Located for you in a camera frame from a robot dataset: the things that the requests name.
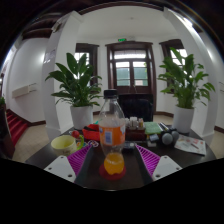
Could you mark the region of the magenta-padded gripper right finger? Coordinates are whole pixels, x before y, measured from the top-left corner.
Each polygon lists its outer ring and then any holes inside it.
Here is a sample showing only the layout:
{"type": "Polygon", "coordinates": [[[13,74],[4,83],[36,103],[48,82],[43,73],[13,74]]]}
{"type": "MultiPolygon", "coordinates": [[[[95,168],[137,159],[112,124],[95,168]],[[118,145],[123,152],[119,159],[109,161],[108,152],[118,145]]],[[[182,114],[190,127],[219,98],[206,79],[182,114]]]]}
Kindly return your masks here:
{"type": "Polygon", "coordinates": [[[181,170],[181,167],[168,155],[158,156],[140,145],[136,145],[136,148],[140,153],[146,170],[154,181],[181,170]]]}

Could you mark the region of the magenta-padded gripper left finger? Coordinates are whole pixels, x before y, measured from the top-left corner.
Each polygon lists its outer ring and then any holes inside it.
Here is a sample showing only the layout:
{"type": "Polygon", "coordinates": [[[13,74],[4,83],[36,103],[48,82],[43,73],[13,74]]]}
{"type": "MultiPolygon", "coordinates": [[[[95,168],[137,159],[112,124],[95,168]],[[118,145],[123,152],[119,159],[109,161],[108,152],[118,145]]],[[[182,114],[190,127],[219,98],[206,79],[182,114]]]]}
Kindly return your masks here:
{"type": "Polygon", "coordinates": [[[74,183],[91,148],[92,145],[88,144],[68,157],[58,156],[45,168],[45,171],[74,183]]]}

